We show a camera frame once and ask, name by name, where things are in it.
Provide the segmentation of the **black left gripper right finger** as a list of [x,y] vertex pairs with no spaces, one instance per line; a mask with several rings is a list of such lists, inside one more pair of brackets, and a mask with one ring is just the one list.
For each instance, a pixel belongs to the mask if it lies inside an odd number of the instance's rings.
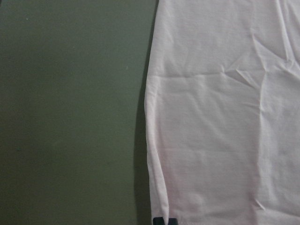
[[177,218],[169,218],[168,219],[168,225],[178,225]]

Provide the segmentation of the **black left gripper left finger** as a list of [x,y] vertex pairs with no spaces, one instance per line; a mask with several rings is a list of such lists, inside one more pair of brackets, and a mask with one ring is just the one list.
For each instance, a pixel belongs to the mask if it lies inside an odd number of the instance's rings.
[[164,219],[163,217],[155,217],[152,220],[153,225],[164,225]]

